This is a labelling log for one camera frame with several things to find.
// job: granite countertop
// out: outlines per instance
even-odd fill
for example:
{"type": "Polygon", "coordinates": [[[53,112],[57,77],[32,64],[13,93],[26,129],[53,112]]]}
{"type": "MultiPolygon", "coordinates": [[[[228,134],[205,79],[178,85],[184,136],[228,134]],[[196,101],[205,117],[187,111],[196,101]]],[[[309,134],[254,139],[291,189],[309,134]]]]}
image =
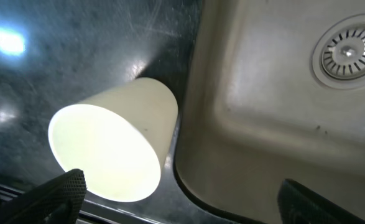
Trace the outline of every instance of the granite countertop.
{"type": "MultiPolygon", "coordinates": [[[[29,190],[63,173],[47,128],[66,105],[152,77],[181,108],[200,12],[199,0],[0,1],[0,183],[29,190]]],[[[228,223],[178,186],[177,134],[178,125],[153,195],[118,203],[88,193],[83,212],[117,222],[135,217],[129,223],[228,223]]]]}

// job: cup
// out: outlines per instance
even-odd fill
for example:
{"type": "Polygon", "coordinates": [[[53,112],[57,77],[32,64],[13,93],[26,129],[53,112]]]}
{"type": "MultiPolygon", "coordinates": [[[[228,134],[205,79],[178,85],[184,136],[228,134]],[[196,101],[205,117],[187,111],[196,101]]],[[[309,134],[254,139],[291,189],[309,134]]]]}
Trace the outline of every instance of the cup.
{"type": "Polygon", "coordinates": [[[160,182],[177,113],[165,85],[138,78],[56,112],[49,125],[50,147],[65,172],[84,171],[90,192],[135,202],[160,182]]]}

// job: bright light spot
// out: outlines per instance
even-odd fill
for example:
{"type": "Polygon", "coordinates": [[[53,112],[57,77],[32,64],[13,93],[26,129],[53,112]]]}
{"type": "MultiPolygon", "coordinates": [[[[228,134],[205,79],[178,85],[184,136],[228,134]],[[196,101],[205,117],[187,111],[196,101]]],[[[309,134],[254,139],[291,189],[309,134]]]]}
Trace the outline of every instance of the bright light spot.
{"type": "Polygon", "coordinates": [[[25,51],[25,39],[17,32],[0,28],[0,51],[9,55],[19,55],[25,51]]]}

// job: white cup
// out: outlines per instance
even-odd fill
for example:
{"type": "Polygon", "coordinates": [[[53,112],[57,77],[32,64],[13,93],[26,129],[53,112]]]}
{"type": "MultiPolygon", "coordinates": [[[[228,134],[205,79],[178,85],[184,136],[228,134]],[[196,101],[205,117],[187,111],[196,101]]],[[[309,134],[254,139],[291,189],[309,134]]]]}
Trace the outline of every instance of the white cup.
{"type": "Polygon", "coordinates": [[[135,202],[159,184],[177,113],[165,85],[139,78],[58,111],[50,147],[65,172],[84,171],[90,192],[135,202]]]}

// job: sink basin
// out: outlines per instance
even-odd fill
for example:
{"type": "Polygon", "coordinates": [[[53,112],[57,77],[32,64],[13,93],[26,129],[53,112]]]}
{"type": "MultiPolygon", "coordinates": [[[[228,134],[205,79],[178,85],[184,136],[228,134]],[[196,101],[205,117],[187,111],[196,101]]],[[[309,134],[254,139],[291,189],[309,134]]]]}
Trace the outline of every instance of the sink basin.
{"type": "Polygon", "coordinates": [[[365,1],[205,2],[175,152],[189,193],[281,223],[291,178],[365,220],[365,71],[349,79],[355,62],[335,61],[339,80],[322,57],[362,27],[365,1]]]}

